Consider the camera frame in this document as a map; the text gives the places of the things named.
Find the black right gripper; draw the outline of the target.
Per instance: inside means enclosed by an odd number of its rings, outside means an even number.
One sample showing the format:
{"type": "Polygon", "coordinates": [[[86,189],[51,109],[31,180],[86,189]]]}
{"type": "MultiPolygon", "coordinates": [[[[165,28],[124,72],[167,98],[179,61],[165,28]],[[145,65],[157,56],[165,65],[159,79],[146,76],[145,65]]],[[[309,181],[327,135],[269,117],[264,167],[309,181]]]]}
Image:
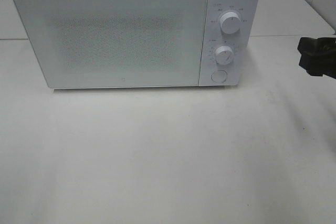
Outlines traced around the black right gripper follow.
{"type": "Polygon", "coordinates": [[[335,79],[335,37],[301,37],[297,47],[299,66],[314,77],[335,79]]]}

